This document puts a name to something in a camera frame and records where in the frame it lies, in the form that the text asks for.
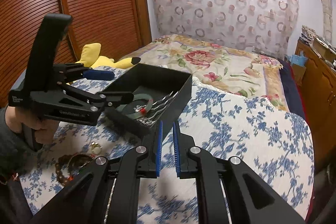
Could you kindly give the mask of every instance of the blue plastic bag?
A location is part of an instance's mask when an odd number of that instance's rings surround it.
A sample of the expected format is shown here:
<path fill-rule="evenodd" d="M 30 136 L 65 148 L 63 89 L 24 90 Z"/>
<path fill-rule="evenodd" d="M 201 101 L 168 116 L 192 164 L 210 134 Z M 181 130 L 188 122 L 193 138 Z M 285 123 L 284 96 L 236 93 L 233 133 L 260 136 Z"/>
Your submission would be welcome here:
<path fill-rule="evenodd" d="M 292 56 L 288 56 L 287 59 L 289 60 L 291 65 L 296 64 L 301 67 L 304 67 L 306 61 L 308 60 L 308 58 L 303 55 L 303 51 L 300 52 L 300 55 L 293 54 Z"/>

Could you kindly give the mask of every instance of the blue floral bedspread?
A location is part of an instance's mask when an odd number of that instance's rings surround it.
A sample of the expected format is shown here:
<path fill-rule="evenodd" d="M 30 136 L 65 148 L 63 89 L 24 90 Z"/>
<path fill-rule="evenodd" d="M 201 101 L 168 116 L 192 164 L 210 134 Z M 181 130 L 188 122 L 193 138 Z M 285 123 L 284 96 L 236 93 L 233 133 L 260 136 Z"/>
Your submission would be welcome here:
<path fill-rule="evenodd" d="M 116 76 L 125 72 L 112 70 Z M 82 79 L 74 86 L 92 93 L 111 81 Z M 179 117 L 181 131 L 214 156 L 237 155 L 306 217 L 314 179 L 314 155 L 310 129 L 299 116 L 278 110 L 266 99 L 247 99 L 204 85 L 193 77 L 192 98 Z M 104 114 L 95 127 L 61 122 L 53 143 L 29 158 L 20 176 L 33 213 L 38 212 L 62 186 L 57 182 L 55 162 L 64 154 L 88 153 L 91 142 L 103 147 L 109 159 L 122 156 L 140 143 Z M 137 224 L 197 223 L 194 179 L 176 178 L 172 133 L 163 141 L 158 179 L 141 179 Z"/>

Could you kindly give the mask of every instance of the human hand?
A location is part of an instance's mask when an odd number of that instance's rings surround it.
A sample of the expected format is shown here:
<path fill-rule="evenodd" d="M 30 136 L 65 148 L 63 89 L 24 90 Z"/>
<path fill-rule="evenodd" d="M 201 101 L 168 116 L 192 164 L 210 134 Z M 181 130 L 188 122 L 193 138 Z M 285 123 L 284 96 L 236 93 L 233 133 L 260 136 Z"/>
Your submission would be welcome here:
<path fill-rule="evenodd" d="M 59 121 L 40 120 L 30 110 L 8 106 L 5 113 L 6 125 L 15 133 L 22 132 L 22 124 L 35 129 L 35 140 L 38 143 L 50 144 L 58 128 Z"/>

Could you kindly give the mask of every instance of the cabinet handle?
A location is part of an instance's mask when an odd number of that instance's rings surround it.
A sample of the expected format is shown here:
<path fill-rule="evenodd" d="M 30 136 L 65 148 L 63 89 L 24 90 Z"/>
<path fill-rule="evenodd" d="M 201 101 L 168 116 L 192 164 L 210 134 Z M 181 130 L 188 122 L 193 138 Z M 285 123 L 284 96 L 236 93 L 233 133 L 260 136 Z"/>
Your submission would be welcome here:
<path fill-rule="evenodd" d="M 330 100 L 329 106 L 332 104 L 332 102 L 334 101 L 335 97 L 336 97 L 336 95 L 334 95 L 334 97 Z"/>
<path fill-rule="evenodd" d="M 329 95 L 329 97 L 328 97 L 328 102 L 329 102 L 329 99 L 330 99 L 330 97 L 332 96 L 333 93 L 334 93 L 334 92 L 331 91 L 331 93 L 330 93 L 330 95 Z"/>

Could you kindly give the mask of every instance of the wooden wardrobe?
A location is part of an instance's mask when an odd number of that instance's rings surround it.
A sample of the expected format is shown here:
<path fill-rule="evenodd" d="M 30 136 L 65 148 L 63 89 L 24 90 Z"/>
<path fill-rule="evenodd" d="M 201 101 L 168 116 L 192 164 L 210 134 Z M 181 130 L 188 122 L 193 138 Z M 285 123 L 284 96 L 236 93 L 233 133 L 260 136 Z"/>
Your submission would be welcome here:
<path fill-rule="evenodd" d="M 46 13 L 73 17 L 56 62 L 80 59 L 85 44 L 101 44 L 101 55 L 118 60 L 151 42 L 147 0 L 0 0 L 0 106 L 26 68 Z"/>
<path fill-rule="evenodd" d="M 311 47 L 298 41 L 295 54 L 308 57 L 300 87 L 314 147 L 315 170 L 336 152 L 336 73 Z"/>

